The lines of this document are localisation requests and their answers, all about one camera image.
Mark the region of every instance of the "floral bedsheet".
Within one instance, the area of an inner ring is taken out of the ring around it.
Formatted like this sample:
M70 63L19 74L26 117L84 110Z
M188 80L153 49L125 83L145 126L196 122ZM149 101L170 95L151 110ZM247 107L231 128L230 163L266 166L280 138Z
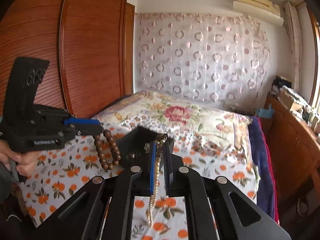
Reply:
M173 153L185 166L202 176L227 177L256 203L259 176L252 164L246 116L217 109L205 109L188 101L156 92L142 91L99 113L104 128L121 138L137 125L174 138ZM109 145L102 148L112 160ZM35 172L20 184L29 214L39 226L79 188L96 175L110 178L123 168L105 173L98 161L92 137L77 137L62 150L44 151ZM183 198L168 198L160 171L154 225L146 224L148 198L134 202L132 239L188 239Z

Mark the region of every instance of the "window frame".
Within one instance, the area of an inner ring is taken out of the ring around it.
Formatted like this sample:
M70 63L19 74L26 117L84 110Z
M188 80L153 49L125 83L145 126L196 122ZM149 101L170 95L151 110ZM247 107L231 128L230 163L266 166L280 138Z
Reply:
M311 91L311 96L309 100L309 105L311 105L312 108L315 108L319 112L319 106L320 106L320 26L318 21L316 20L316 17L313 15L311 10L307 6L307 10L309 13L312 31L313 31L313 38L315 42L315 74L313 79L313 86Z

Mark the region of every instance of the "black box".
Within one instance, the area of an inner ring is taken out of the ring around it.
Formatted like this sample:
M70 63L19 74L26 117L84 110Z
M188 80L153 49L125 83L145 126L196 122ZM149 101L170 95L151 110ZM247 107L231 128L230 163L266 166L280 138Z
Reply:
M146 143L150 143L157 137L156 132L146 129L142 126L137 126L131 132L126 134L120 140L117 141L117 146L121 152L120 165L124 168L130 168L132 166L139 166L139 159L146 154L144 149ZM173 152L174 139L168 137L170 154ZM134 154L134 158L130 158L129 154Z

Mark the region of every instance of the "blue blanket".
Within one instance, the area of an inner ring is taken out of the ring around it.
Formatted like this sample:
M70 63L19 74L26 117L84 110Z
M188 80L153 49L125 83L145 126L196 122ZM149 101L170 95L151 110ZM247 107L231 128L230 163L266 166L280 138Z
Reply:
M275 219L275 193L268 164L268 153L263 140L259 119L251 116L252 124L248 126L252 160L258 166L261 177L257 193L257 205L272 219Z

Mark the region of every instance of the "finger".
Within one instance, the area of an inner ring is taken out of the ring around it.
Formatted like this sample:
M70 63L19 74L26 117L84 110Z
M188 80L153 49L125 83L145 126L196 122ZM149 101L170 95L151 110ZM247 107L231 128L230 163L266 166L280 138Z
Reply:
M12 151L9 148L8 143L4 140L0 140L0 151L2 154L7 155L9 158L15 160L16 162L19 162L19 160L21 160L21 154Z
M30 164L19 164L17 166L17 172L19 172L21 175L23 176L29 176L33 173L33 171L35 170L36 168L36 161L30 163Z
M38 159L39 153L40 152L27 152L22 154L17 162L25 165L33 163Z
M3 164L8 164L9 163L9 158L6 154L0 153L0 162Z

